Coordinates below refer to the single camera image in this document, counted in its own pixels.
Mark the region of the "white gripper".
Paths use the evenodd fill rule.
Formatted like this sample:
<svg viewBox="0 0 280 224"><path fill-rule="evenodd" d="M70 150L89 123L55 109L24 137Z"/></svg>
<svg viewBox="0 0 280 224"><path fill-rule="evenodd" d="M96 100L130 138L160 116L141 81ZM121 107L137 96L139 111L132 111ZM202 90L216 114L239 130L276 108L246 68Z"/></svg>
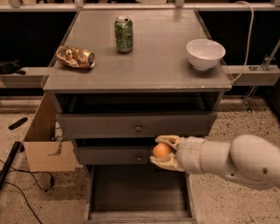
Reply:
<svg viewBox="0 0 280 224"><path fill-rule="evenodd" d="M186 172L188 174L202 174L201 152L203 138L190 136L187 138L178 135L159 135L156 143L164 143L174 150L176 154L169 154L163 158L150 157L156 166L169 171Z"/></svg>

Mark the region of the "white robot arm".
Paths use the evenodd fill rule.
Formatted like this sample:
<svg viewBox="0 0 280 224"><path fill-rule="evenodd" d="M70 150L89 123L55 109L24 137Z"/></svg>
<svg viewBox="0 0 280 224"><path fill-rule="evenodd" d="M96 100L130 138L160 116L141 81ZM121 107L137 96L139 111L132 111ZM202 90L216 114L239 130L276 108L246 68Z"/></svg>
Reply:
<svg viewBox="0 0 280 224"><path fill-rule="evenodd" d="M251 189L280 189L280 149L253 134L230 142L160 135L150 161L162 169L213 174Z"/></svg>

